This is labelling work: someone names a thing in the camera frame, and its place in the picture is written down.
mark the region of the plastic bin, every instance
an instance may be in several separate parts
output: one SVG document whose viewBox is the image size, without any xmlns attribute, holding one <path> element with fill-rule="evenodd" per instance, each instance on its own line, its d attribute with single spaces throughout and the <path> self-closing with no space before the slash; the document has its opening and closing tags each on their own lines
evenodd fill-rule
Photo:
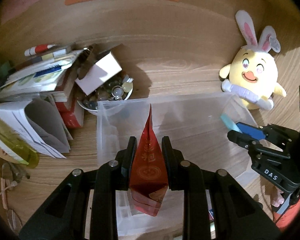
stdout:
<svg viewBox="0 0 300 240">
<path fill-rule="evenodd" d="M 172 147 L 185 159 L 208 171 L 226 169 L 242 186 L 257 177 L 248 168 L 246 150 L 228 141 L 227 128 L 220 119 L 227 114 L 235 122 L 256 126 L 250 112 L 236 95 L 229 93 L 149 97 L 98 103 L 97 157 L 101 165 L 125 149 L 130 136 L 140 139 L 149 107 L 153 109 L 153 129 L 161 144 L 170 137 Z M 167 191 L 157 217 L 133 208 L 130 192 L 116 192 L 119 236 L 133 235 L 182 224 L 183 192 Z"/>
</svg>

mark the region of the green object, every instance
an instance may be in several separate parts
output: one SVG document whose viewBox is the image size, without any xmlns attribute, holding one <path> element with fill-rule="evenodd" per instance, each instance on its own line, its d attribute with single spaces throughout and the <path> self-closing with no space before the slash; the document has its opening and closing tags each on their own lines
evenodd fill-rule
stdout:
<svg viewBox="0 0 300 240">
<path fill-rule="evenodd" d="M 11 67 L 10 62 L 6 61 L 0 66 L 0 81 L 5 80 L 10 74 L 14 72 L 14 68 Z"/>
<path fill-rule="evenodd" d="M 0 141 L 22 158 L 18 160 L 29 168 L 35 168 L 39 163 L 39 156 L 30 145 L 22 140 L 11 128 L 0 119 Z"/>
</svg>

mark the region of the bunny ears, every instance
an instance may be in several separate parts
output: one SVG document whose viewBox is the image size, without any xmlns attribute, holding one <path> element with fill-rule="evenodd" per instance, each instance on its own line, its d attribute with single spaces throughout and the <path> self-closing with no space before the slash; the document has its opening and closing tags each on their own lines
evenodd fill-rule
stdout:
<svg viewBox="0 0 300 240">
<path fill-rule="evenodd" d="M 250 15 L 246 11 L 240 10 L 235 14 L 235 19 L 247 45 L 259 51 L 269 52 L 272 48 L 275 52 L 280 52 L 280 43 L 272 26 L 266 26 L 263 29 L 258 43 Z"/>
</svg>

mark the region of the wooden desk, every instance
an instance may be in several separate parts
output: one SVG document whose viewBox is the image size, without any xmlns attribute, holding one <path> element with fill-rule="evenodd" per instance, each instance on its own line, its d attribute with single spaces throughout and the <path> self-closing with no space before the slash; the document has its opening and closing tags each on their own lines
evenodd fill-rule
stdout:
<svg viewBox="0 0 300 240">
<path fill-rule="evenodd" d="M 288 94 L 274 97 L 272 111 L 252 114 L 260 125 L 271 122 L 298 129 L 300 13 L 291 1 L 282 1 L 277 8 L 269 0 L 95 0 L 71 6 L 65 6 L 64 0 L 41 0 L 0 25 L 0 56 L 18 64 L 25 60 L 25 49 L 42 43 L 96 42 L 104 48 L 121 44 L 116 56 L 135 78 L 133 98 L 216 92 L 221 85 L 219 69 L 244 45 L 234 14 L 245 9 L 258 37 L 266 25 L 276 30 L 282 45 L 281 53 L 274 55 L 278 81 Z M 289 10 L 283 11 L 288 4 Z M 38 167 L 29 170 L 31 179 L 8 193 L 9 206 L 23 222 L 71 170 L 97 168 L 96 117 L 86 113 L 84 128 L 73 136 L 67 159 L 41 156 Z M 251 196 L 258 194 L 269 215 L 270 187 L 258 179 L 246 188 Z"/>
</svg>

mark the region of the printed label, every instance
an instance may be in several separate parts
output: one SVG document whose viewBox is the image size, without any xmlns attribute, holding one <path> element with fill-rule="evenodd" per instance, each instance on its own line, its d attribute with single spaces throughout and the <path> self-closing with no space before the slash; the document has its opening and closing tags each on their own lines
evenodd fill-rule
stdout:
<svg viewBox="0 0 300 240">
<path fill-rule="evenodd" d="M 281 45 L 276 37 L 270 36 L 269 37 L 269 43 L 271 48 L 276 52 L 279 53 L 281 50 Z"/>
<path fill-rule="evenodd" d="M 275 175 L 273 172 L 270 172 L 269 170 L 265 170 L 264 171 L 265 174 L 267 174 L 270 178 L 272 178 L 273 180 L 277 180 L 278 179 L 278 176 Z"/>
</svg>

